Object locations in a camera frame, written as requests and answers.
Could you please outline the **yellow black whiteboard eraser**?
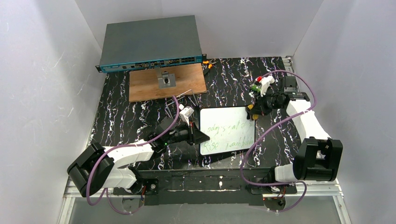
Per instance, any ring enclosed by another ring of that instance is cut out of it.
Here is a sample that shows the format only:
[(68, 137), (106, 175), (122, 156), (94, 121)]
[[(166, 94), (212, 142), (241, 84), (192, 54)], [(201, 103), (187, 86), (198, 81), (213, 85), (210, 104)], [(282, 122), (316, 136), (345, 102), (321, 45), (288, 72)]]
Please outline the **yellow black whiteboard eraser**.
[(247, 112), (248, 120), (257, 120), (259, 116), (262, 114), (259, 105), (254, 105), (254, 104), (247, 105), (245, 106), (245, 110)]

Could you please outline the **white whiteboard black frame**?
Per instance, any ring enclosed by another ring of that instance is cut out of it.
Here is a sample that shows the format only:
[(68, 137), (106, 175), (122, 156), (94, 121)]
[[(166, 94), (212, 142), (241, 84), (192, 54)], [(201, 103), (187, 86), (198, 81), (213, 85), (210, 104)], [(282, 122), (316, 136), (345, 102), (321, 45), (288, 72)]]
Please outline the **white whiteboard black frame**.
[(201, 155), (249, 149), (255, 142), (255, 122), (247, 119), (244, 106), (203, 108), (200, 131), (210, 137), (200, 144)]

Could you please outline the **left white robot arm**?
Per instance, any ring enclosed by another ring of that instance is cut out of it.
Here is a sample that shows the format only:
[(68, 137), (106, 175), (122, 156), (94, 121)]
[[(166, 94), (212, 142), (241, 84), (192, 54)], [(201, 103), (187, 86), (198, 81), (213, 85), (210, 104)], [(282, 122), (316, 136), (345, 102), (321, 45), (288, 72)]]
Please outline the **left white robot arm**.
[(149, 186), (135, 168), (129, 167), (136, 162), (157, 158), (166, 147), (185, 141), (194, 146), (210, 140), (194, 122), (181, 122), (173, 125), (172, 119), (165, 118), (144, 139), (137, 142), (138, 147), (120, 147), (112, 150), (99, 143), (92, 143), (67, 168), (67, 174), (74, 182), (82, 197), (93, 195), (102, 188), (124, 188), (135, 191), (144, 185)]

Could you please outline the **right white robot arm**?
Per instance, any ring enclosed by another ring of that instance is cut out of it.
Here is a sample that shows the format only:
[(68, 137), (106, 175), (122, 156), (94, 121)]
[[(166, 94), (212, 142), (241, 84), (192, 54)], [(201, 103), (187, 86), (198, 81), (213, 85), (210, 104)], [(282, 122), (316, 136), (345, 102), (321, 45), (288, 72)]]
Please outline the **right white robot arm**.
[(343, 151), (340, 140), (334, 140), (322, 128), (307, 93), (301, 92), (292, 76), (280, 79), (278, 88), (273, 87), (272, 76), (258, 77), (252, 90), (255, 102), (246, 106), (247, 118), (256, 120), (273, 110), (285, 109), (292, 118), (301, 146), (293, 162), (272, 168), (263, 183), (296, 182), (298, 180), (333, 181), (336, 179)]

